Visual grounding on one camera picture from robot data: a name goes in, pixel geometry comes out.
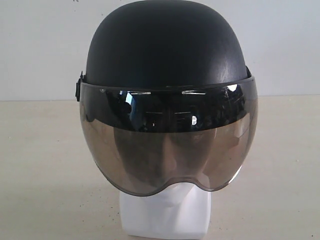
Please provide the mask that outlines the black helmet with tinted visor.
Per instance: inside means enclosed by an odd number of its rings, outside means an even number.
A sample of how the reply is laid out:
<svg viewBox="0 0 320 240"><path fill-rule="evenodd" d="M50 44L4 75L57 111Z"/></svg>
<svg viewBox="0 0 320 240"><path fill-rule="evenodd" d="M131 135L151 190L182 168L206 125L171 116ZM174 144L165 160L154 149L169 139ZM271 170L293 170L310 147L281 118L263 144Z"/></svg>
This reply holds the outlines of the black helmet with tinted visor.
<svg viewBox="0 0 320 240"><path fill-rule="evenodd" d="M189 0L141 0L109 13L75 96L95 164L132 196L178 183L226 187L256 131L256 81L235 32Z"/></svg>

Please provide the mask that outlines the white mannequin head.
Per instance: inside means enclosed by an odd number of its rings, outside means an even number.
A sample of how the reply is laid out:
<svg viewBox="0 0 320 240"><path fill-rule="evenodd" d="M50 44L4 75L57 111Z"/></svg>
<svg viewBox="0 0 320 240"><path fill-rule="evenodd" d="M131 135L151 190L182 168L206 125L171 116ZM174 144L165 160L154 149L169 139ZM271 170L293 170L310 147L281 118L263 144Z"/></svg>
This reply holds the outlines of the white mannequin head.
<svg viewBox="0 0 320 240"><path fill-rule="evenodd" d="M211 193L181 182L152 196L119 194L122 229L129 236L164 240L200 240L208 232Z"/></svg>

